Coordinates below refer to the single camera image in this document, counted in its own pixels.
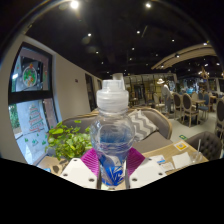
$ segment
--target napkin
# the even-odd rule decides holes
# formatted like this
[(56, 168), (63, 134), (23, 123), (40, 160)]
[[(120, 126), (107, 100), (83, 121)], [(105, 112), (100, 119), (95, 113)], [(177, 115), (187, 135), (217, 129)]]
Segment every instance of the napkin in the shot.
[(172, 156), (172, 158), (176, 169), (180, 169), (191, 164), (191, 159), (187, 152)]

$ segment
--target floor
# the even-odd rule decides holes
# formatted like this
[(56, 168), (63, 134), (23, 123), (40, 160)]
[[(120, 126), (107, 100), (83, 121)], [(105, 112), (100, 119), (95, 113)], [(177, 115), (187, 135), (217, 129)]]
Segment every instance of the floor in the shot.
[(181, 138), (179, 137), (180, 135), (184, 135), (186, 138), (190, 138), (198, 133), (204, 132), (204, 131), (209, 131), (214, 133), (215, 131), (215, 124), (216, 124), (216, 112), (209, 112), (208, 119), (201, 119), (202, 117), (202, 112), (199, 112), (199, 125), (194, 125), (192, 124), (191, 127), (189, 128), (189, 123), (188, 120), (182, 124), (182, 122), (179, 119), (180, 115), (177, 114), (177, 118), (174, 120), (174, 114), (171, 114), (169, 117), (169, 121), (172, 124), (172, 135), (170, 140), (172, 142), (177, 142), (180, 141)]

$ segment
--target glass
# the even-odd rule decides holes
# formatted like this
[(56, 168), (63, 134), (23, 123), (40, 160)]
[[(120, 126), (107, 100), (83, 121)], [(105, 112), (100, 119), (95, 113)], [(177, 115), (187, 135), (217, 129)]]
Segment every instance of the glass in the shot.
[(217, 86), (216, 86), (216, 80), (215, 79), (209, 79), (209, 89), (212, 91), (217, 91)]
[(50, 58), (22, 47), (12, 75), (11, 92), (49, 90)]
[(52, 99), (9, 105), (9, 115), (17, 144), (28, 164), (35, 165), (45, 155), (49, 129), (56, 126)]
[(191, 159), (191, 162), (192, 164), (197, 164), (199, 162), (202, 161), (202, 158), (203, 158), (203, 155), (201, 152), (193, 152), (191, 155), (190, 155), (190, 159)]

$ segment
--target dining chair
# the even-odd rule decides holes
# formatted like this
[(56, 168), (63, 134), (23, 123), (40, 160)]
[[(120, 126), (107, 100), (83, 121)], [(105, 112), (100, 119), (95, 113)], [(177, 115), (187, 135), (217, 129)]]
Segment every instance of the dining chair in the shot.
[(153, 94), (153, 98), (156, 108), (158, 108), (159, 111), (162, 112), (162, 108), (165, 107), (165, 104), (159, 102), (159, 96), (156, 93)]
[(215, 125), (215, 134), (220, 138), (224, 139), (224, 99), (217, 100), (216, 107), (216, 125)]
[(201, 139), (199, 151), (209, 161), (219, 159), (222, 151), (221, 140), (214, 134), (208, 131), (198, 133), (185, 140), (193, 148), (197, 149)]
[(199, 92), (198, 93), (198, 99), (199, 100), (203, 100), (204, 96), (203, 96), (203, 93), (202, 92)]
[(180, 119), (181, 119), (182, 112), (184, 111), (182, 96), (180, 96), (178, 93), (173, 93), (173, 100), (174, 100), (174, 119), (176, 118), (177, 111), (180, 112)]
[(192, 99), (198, 100), (198, 94), (196, 92), (193, 92), (191, 95)]
[(198, 124), (199, 111), (192, 109), (191, 97), (187, 93), (184, 93), (184, 95), (183, 95), (183, 107), (184, 107), (184, 116), (183, 116), (182, 124), (184, 123), (185, 116), (189, 117), (189, 128), (191, 127), (191, 117), (192, 116), (197, 116), (197, 124)]
[(204, 94), (204, 105), (203, 106), (198, 106), (198, 110), (201, 110), (203, 111), (203, 114), (202, 114), (202, 118), (203, 118), (203, 115), (205, 113), (205, 119), (206, 119), (206, 112), (207, 112), (207, 119), (208, 119), (208, 112), (209, 112), (209, 107), (210, 107), (210, 97), (208, 95), (208, 93)]
[[(192, 95), (191, 95), (191, 98), (192, 98), (193, 100), (198, 100), (198, 94), (197, 94), (196, 92), (193, 92)], [(193, 104), (192, 104), (192, 107), (193, 107), (194, 109), (196, 109), (196, 103), (193, 103)]]

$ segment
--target ceiling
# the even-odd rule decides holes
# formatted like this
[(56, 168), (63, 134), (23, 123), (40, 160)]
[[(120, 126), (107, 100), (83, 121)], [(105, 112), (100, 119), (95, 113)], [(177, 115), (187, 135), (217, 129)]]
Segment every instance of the ceiling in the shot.
[(221, 77), (216, 56), (189, 59), (165, 70), (151, 69), (170, 54), (207, 42), (191, 21), (162, 4), (153, 1), (146, 8), (145, 1), (136, 0), (80, 3), (76, 10), (68, 3), (54, 7), (26, 35), (102, 79), (118, 72), (127, 76), (171, 71), (178, 77), (195, 76), (205, 64), (210, 76)]

